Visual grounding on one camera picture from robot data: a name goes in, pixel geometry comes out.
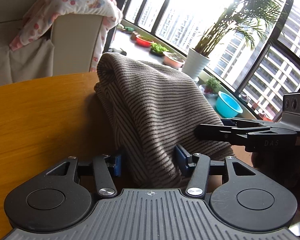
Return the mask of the dark gloved right hand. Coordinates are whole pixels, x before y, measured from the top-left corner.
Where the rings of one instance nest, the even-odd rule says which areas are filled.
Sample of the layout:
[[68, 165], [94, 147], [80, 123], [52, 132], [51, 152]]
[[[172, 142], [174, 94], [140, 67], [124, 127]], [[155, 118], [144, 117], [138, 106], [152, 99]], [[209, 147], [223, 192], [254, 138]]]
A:
[[300, 153], [256, 153], [251, 156], [253, 167], [281, 184], [296, 197], [300, 212]]

